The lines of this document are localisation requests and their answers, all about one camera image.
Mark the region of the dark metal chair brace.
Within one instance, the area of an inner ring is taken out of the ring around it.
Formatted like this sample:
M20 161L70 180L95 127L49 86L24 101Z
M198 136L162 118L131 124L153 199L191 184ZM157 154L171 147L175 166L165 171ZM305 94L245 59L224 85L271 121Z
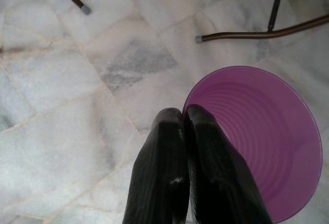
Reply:
M270 19L269 19L268 26L267 26L267 31L268 32L272 32L274 27L275 27L280 2L281 2L281 0L274 0L273 1L273 6L272 6L271 14L270 14Z

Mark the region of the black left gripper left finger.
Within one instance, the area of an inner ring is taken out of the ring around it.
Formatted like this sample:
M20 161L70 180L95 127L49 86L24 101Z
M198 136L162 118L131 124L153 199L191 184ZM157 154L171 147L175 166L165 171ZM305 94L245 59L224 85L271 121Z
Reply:
M124 224L185 224L189 194L182 113L165 108L134 162Z

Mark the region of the purple plastic cup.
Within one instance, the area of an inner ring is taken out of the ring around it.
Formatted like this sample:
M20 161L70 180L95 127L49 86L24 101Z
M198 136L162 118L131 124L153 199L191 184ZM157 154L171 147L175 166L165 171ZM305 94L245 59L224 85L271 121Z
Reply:
M246 160L274 223L307 205L321 176L322 143L311 110L288 83L256 67L225 67L192 88L191 104L215 117Z

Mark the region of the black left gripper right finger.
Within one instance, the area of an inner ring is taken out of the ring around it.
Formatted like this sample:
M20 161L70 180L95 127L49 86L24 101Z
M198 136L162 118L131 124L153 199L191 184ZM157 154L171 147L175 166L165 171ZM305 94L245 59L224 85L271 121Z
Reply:
M184 116L193 224L272 224L242 155L198 104Z

